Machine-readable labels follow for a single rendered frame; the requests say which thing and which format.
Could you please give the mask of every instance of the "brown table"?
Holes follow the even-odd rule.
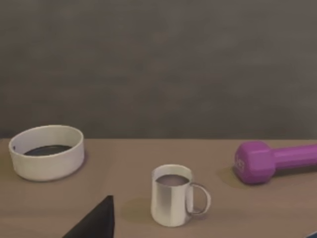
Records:
[[[60,181],[34,183],[12,170],[8,140],[0,142],[0,237],[56,238],[107,195],[114,195],[115,238],[302,238],[317,230],[317,171],[296,171],[261,186],[232,174],[239,140],[86,140],[88,159]],[[316,141],[268,141],[273,147]],[[162,164],[191,168],[212,194],[208,215],[180,228],[150,216],[151,171]],[[198,191],[196,205],[204,205]],[[11,236],[7,232],[15,231]]]

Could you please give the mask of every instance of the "white bowl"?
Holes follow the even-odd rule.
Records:
[[[29,156],[26,152],[52,145],[71,148],[52,155]],[[9,151],[15,172],[31,181],[50,181],[66,177],[84,162],[84,135],[66,125],[46,125],[26,130],[10,140]]]

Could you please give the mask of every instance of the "dumbbell handle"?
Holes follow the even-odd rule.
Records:
[[[277,170],[317,165],[317,145],[272,149],[272,153]]]

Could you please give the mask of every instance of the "white mug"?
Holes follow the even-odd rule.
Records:
[[[170,186],[157,182],[164,175],[179,175],[188,182]],[[200,188],[206,195],[206,206],[194,211],[193,187]],[[151,215],[160,225],[178,227],[187,223],[192,216],[205,214],[211,206],[209,192],[200,184],[193,182],[192,171],[182,165],[162,165],[152,171]]]
[[[30,150],[52,145],[70,149],[51,155],[25,155]],[[14,171],[31,181],[50,181],[70,175],[84,162],[84,135],[66,125],[46,125],[26,130],[9,142]]]

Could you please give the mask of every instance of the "wall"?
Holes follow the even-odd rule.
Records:
[[[316,138],[316,7],[0,1],[0,137]]]

